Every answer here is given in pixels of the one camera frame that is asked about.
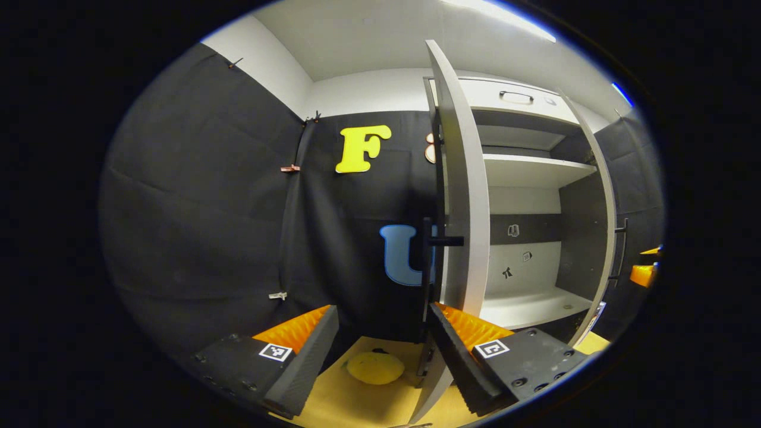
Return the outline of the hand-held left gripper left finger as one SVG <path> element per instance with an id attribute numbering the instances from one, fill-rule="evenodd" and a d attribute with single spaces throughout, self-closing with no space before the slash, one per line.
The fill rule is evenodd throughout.
<path id="1" fill-rule="evenodd" d="M 191 353 L 188 365 L 237 405 L 291 420 L 303 411 L 338 330 L 337 306 L 326 304 L 255 335 L 223 336 Z"/>

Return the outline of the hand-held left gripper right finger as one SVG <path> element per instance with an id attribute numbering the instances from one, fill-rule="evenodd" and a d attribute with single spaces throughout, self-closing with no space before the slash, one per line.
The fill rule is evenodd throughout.
<path id="1" fill-rule="evenodd" d="M 478 416 L 530 400 L 589 358 L 538 328 L 509 331 L 442 303 L 427 307 L 427 329 Z"/>

